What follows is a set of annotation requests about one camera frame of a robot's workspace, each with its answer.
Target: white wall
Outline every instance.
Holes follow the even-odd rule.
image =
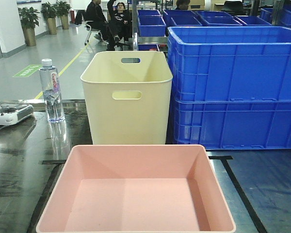
[[[15,0],[0,0],[0,47],[3,53],[25,44]]]
[[[88,4],[92,0],[70,0],[70,4],[73,10],[86,10]],[[101,8],[107,9],[107,2],[109,0],[101,0]]]
[[[8,53],[25,45],[25,38],[18,15],[18,7],[33,7],[40,12],[42,3],[48,1],[51,4],[56,2],[56,0],[42,0],[42,2],[38,3],[17,5],[16,0],[0,0],[0,47],[2,53]],[[39,16],[39,26],[36,26],[34,30],[36,35],[48,31],[46,21],[42,14],[40,13]],[[56,17],[56,26],[60,25],[60,18]]]

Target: white remote control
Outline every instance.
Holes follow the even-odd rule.
[[[0,103],[0,125],[14,125],[33,115],[27,103]]]

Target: water bottle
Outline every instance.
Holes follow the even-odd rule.
[[[62,122],[65,114],[57,68],[52,66],[51,59],[42,59],[42,65],[39,71],[48,121]]]

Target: pink plastic bin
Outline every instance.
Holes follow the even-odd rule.
[[[233,233],[201,145],[75,146],[38,233]]]

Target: table surface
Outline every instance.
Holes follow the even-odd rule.
[[[58,124],[32,105],[34,117],[0,130],[0,233],[34,233],[71,148],[92,144],[83,100],[65,101]],[[207,153],[237,233],[291,233],[291,150]]]

